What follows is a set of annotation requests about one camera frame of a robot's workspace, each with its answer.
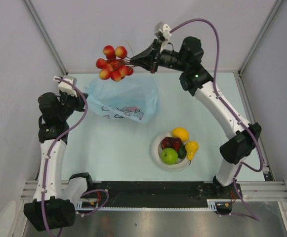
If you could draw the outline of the red fake strawberry bunch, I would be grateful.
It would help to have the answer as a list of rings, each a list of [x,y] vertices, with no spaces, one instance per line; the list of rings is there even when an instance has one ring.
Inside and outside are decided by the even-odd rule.
[[[99,78],[101,80],[113,80],[119,82],[125,77],[134,73],[134,66],[130,63],[128,51],[124,46],[114,48],[106,45],[102,50],[105,58],[97,59],[95,65],[100,70]]]

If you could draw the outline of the light blue printed plastic bag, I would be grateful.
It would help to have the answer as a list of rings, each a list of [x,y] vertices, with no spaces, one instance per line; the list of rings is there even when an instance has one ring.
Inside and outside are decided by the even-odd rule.
[[[106,119],[146,124],[159,110],[158,85],[151,76],[136,75],[119,82],[94,79],[85,91],[88,108]]]

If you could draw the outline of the yellow fake lemon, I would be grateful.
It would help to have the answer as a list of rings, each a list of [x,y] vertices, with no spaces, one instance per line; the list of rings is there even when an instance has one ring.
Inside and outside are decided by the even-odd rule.
[[[182,142],[186,142],[189,140],[189,132],[183,127],[176,127],[172,131],[173,138],[179,138]]]

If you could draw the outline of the dark red fake fruit slice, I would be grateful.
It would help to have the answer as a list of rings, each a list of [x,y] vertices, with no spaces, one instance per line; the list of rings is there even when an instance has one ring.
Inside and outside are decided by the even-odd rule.
[[[175,138],[172,138],[170,143],[171,143],[172,148],[178,151],[182,144],[182,141],[180,138],[175,137]]]

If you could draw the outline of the yellow fake pear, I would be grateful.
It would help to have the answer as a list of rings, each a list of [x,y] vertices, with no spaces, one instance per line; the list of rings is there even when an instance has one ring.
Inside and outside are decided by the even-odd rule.
[[[199,149],[199,145],[196,141],[189,141],[185,144],[186,158],[191,162]]]

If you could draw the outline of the green fake apple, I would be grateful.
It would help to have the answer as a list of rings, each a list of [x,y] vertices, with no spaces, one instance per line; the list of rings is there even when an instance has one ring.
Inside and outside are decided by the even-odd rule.
[[[161,160],[167,165],[176,164],[178,161],[177,151],[173,148],[166,148],[161,153]]]

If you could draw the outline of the dark green fake avocado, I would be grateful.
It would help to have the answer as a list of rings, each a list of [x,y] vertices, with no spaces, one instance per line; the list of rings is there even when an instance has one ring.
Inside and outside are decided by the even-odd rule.
[[[186,157],[187,152],[186,152],[185,146],[183,144],[180,145],[180,147],[177,151],[177,154],[178,154],[179,159],[184,159]]]

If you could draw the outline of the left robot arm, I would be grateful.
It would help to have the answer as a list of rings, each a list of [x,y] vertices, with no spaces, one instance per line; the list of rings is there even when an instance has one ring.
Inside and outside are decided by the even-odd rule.
[[[62,188],[62,165],[71,127],[67,119],[73,112],[87,112],[88,94],[76,96],[47,92],[38,98],[39,142],[41,165],[33,200],[24,205],[24,215],[39,232],[70,227],[75,222],[76,206],[80,198],[91,196],[94,185],[89,173],[73,174]]]

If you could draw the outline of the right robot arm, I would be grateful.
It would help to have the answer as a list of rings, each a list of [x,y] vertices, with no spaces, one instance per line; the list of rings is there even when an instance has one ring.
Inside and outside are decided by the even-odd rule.
[[[213,179],[213,193],[225,198],[245,158],[259,149],[261,126],[240,116],[219,91],[215,77],[201,65],[204,51],[199,39],[186,37],[178,52],[162,49],[162,45],[155,39],[147,49],[131,57],[130,63],[151,73],[156,73],[158,67],[180,71],[182,88],[198,99],[222,127],[228,141],[219,148],[223,160]]]

